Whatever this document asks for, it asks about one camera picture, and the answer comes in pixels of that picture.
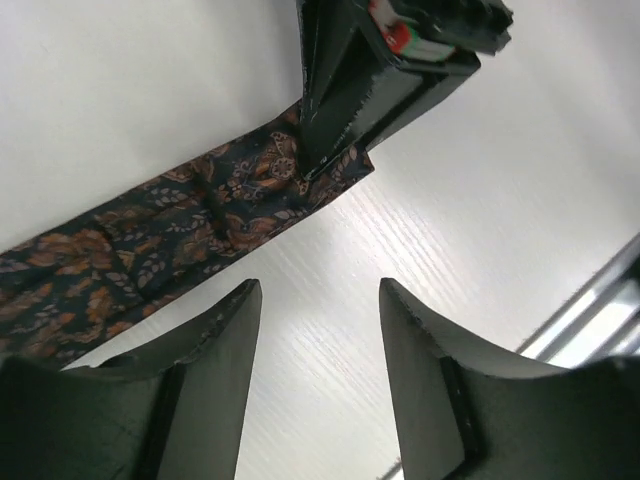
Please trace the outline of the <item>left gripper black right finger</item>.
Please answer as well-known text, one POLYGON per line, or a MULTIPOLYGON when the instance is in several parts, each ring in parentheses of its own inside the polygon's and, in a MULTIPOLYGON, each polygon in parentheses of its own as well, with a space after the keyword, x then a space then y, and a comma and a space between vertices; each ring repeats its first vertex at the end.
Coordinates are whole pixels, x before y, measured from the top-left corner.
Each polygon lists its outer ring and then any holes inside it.
POLYGON ((561 368, 506 350, 398 281, 379 311, 408 479, 635 479, 639 360, 561 368))

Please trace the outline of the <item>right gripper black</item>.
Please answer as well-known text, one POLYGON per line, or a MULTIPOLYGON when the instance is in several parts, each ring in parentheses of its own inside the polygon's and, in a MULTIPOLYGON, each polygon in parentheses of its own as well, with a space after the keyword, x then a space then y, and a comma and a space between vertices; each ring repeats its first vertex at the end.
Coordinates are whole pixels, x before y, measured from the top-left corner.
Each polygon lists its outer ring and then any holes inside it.
POLYGON ((435 108, 510 42, 502 1, 299 1, 303 177, 318 176, 357 138, 350 133, 377 55, 420 77, 359 140, 371 150, 435 108))

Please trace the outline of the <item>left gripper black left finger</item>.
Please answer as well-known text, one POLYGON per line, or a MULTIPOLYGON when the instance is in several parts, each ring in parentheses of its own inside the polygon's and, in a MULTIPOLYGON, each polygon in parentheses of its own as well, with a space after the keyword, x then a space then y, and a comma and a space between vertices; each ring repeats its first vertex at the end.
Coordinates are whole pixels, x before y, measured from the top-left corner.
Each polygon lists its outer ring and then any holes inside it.
POLYGON ((231 479, 262 290, 210 309, 96 367, 1 358, 5 479, 231 479))

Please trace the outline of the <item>dark brown floral tie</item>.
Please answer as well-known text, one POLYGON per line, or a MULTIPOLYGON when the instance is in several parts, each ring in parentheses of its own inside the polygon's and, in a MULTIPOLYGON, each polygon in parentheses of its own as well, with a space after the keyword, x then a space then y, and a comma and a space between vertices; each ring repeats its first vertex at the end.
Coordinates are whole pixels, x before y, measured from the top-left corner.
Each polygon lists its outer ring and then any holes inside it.
POLYGON ((299 106, 1 256, 1 350, 66 366, 318 212, 373 171, 300 173, 299 106))

